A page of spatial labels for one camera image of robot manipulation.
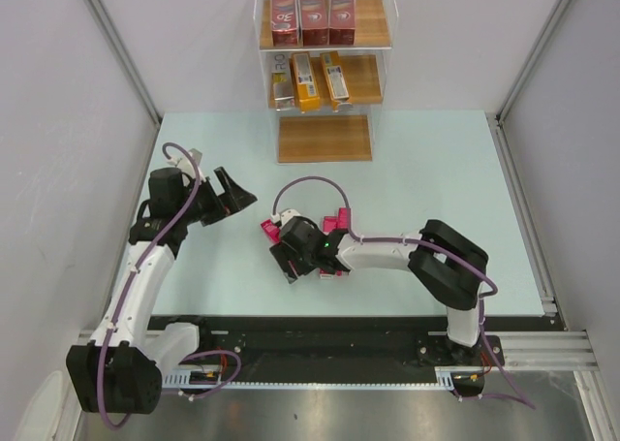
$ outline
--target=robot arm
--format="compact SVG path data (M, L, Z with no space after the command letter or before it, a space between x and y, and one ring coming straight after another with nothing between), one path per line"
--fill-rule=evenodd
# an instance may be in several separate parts
M280 243L271 247L271 253L290 282L315 268L329 273L362 268L408 271L446 306L448 339L467 348L478 342L480 281L445 255L413 242L397 242L388 237L385 241L358 241L347 230L325 235L316 223L295 210L286 210L280 220ZM419 239L447 249L485 271L486 253L441 221L429 220L420 231Z
M193 159L200 153L192 149ZM113 333L105 351L104 400L109 413L151 413L161 394L163 378L199 345L198 329L186 323L174 323L150 343L146 343L148 322L160 287L179 254L190 224L203 226L238 213L256 201L256 197L239 187L223 168L214 172L224 192L216 195L208 179L195 174L186 158L171 161L173 168L152 172L148 179L149 200L139 208L138 219L129 233L128 260L120 281L99 327L90 342L72 346L67 368L77 398L86 412L97 412L97 368L106 336ZM152 241L169 224L197 184L196 196L178 221L159 239ZM123 285L131 281L128 291ZM122 305L112 324L112 317Z

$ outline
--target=wooden shelf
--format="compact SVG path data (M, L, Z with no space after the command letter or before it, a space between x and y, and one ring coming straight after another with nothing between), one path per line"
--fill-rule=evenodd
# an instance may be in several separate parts
M355 55L341 56L342 69L351 96L353 105L372 105L381 104L381 85L379 84L379 71L377 70L377 58L375 55ZM329 89L327 87L326 75L321 65L321 58L312 57L312 68L317 80L317 88L321 97L321 106L330 107ZM291 68L291 76L293 76L293 67ZM294 100L297 100L297 88L293 87ZM271 92L269 94L269 107L275 109L275 100L273 99L273 84L271 84Z
M356 43L353 46L322 46L322 47L274 47L271 38L271 1L265 0L263 5L263 24L261 27L261 49L295 50L295 49L343 49L343 48L389 48L388 21L383 0L356 0Z
M368 118L364 115L280 118L280 163L372 160Z

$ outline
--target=wooden board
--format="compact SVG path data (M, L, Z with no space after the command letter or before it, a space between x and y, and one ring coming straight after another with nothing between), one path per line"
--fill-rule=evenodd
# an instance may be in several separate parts
M368 118L363 115L280 118L280 163L372 160Z
M263 24L261 27L261 49L284 49L294 47L274 47L271 38L271 1L265 0L263 5ZM388 21L383 0L356 0L356 43L353 47L391 47Z
M379 84L379 70L377 69L377 57L375 55L341 56L342 69L347 82L347 89L354 105L381 104L381 85ZM312 57L312 68L316 76L317 88L321 97L321 106L330 107L329 89L326 75L321 65L321 58ZM297 101L297 89L294 87L294 99ZM275 109L273 99L273 84L269 94L269 107Z

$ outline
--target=gray wall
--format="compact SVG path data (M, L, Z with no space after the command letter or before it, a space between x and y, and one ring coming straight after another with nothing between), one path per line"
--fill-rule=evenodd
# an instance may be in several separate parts
M103 307L155 129L83 0L0 0L0 432Z
M506 126L561 305L620 407L620 0L575 0Z

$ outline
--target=reflective floor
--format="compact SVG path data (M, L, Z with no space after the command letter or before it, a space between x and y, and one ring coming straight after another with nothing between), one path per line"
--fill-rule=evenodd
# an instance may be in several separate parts
M521 373L537 411L513 402L458 401L403 391L223 391L193 403L162 399L150 416L107 431L83 417L83 441L104 440L592 440L572 373ZM493 374L487 390L505 391Z

